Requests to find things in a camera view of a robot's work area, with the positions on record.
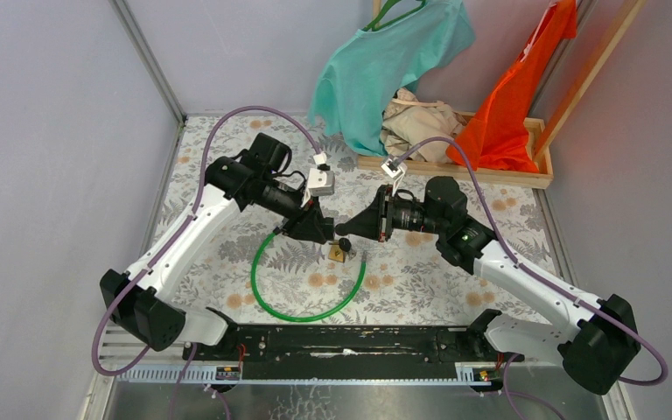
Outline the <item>green cable lock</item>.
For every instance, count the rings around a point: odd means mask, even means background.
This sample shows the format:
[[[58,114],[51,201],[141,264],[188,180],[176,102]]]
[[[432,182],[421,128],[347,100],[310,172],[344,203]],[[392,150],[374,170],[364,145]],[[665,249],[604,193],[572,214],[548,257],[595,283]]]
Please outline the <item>green cable lock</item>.
[[[291,323],[324,322],[347,308],[367,280],[367,258],[333,261],[328,245],[269,234],[257,247],[249,273],[258,309]]]

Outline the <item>brass padlock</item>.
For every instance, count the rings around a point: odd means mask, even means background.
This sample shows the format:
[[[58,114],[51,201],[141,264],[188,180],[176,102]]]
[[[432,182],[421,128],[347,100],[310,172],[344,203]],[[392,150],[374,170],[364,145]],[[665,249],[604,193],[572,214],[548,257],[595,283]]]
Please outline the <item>brass padlock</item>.
[[[330,244],[327,258],[337,263],[344,263],[352,256],[347,250],[344,250],[337,242]]]

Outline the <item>black padlock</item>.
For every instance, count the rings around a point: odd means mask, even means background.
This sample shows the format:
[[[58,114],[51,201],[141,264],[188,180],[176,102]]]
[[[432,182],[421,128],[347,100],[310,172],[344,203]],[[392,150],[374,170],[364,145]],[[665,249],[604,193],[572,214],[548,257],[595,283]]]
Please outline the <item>black padlock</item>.
[[[332,223],[324,223],[320,226],[321,243],[326,244],[334,240],[334,225]]]

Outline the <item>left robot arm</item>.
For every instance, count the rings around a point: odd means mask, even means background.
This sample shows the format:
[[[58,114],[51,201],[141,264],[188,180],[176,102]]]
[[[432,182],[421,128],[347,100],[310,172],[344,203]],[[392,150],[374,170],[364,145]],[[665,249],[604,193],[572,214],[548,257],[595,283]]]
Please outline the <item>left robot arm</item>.
[[[319,197],[334,190],[326,154],[314,155],[314,167],[297,188],[278,179],[290,158],[291,148],[266,134],[257,135],[234,157],[216,158],[205,170],[200,197],[146,256],[123,273],[110,269],[102,276],[100,290],[110,320],[156,352],[187,341],[201,343],[217,360],[231,356],[237,338],[221,315],[175,306],[172,300],[203,246],[248,206],[281,216],[281,231],[293,239],[319,244],[333,239],[333,219],[319,205]]]

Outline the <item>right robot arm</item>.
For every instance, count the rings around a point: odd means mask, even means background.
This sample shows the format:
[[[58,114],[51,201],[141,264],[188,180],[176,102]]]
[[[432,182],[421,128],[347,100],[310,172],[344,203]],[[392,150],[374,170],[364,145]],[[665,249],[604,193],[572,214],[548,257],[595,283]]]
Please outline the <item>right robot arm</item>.
[[[541,324],[491,313],[466,338],[471,356],[481,361],[498,352],[536,357],[563,368],[583,389],[608,393],[641,350],[630,303],[616,294],[603,299],[536,270],[470,216],[466,205],[466,195],[451,177],[431,178],[422,200],[382,185],[366,209],[335,231],[377,242],[396,230],[435,235],[436,249],[450,265],[495,283],[546,320]]]

